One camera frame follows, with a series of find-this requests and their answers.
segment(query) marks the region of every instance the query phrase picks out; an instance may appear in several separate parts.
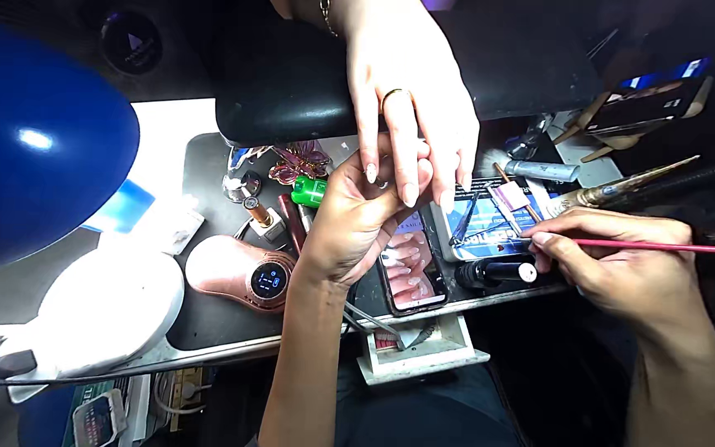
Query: wrist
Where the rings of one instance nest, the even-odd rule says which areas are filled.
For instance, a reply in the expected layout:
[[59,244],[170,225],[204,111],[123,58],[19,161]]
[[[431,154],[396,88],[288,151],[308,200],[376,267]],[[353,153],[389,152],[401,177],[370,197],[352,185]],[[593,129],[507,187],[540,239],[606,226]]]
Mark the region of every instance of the wrist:
[[331,29],[348,41],[365,27],[366,18],[409,19],[409,14],[415,10],[427,13],[420,0],[330,0],[328,13]]
[[683,320],[639,324],[636,339],[642,353],[675,365],[715,363],[715,329],[705,312]]
[[289,282],[289,290],[292,289],[303,290],[306,294],[325,294],[345,300],[349,286],[334,281],[325,269],[302,255],[294,266],[292,279]]

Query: digital display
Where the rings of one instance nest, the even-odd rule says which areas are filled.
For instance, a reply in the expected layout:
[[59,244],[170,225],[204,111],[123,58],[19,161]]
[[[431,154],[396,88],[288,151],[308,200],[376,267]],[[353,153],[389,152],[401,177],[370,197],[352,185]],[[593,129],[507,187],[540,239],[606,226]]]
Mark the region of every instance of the digital display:
[[276,297],[286,287],[288,278],[286,270],[277,262],[266,262],[261,264],[250,279],[253,292],[265,300]]

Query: drawer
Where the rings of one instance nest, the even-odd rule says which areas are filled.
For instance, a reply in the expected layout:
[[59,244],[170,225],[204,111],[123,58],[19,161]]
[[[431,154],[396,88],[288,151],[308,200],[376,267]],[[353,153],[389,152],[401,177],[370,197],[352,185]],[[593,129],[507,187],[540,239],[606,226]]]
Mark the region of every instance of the drawer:
[[[432,335],[405,351],[396,347],[383,348],[382,340],[377,340],[377,334],[381,332],[367,335],[364,355],[357,359],[366,383],[377,385],[404,380],[490,360],[489,354],[473,349],[462,313],[442,315],[435,318],[434,322]],[[421,323],[422,320],[417,320],[394,324],[392,327],[412,334],[412,338],[415,338],[422,330]]]

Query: silver tube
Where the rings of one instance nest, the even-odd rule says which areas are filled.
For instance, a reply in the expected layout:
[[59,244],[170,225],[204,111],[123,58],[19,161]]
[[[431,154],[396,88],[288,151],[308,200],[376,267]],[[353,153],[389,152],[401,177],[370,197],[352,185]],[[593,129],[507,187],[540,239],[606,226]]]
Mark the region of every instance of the silver tube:
[[512,160],[504,167],[504,172],[509,175],[529,178],[542,178],[545,180],[565,181],[571,183],[578,178],[581,166],[561,165],[559,163],[540,163],[538,161]]
[[303,221],[303,228],[305,228],[305,234],[311,231],[311,226],[313,225],[314,210],[313,208],[308,208],[305,205],[297,205],[297,209],[300,210],[300,219]]

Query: gold ring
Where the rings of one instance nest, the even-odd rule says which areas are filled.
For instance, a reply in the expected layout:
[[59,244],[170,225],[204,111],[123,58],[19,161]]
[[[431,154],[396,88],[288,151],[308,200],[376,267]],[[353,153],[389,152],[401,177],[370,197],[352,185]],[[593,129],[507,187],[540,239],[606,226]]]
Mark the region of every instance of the gold ring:
[[382,114],[385,115],[385,101],[388,100],[388,97],[393,95],[394,93],[397,93],[399,91],[403,91],[404,93],[407,93],[407,96],[410,97],[410,92],[407,90],[404,90],[403,88],[394,88],[392,91],[389,91],[388,93],[385,93],[385,97],[382,99],[382,106],[380,107],[380,110],[382,111]]

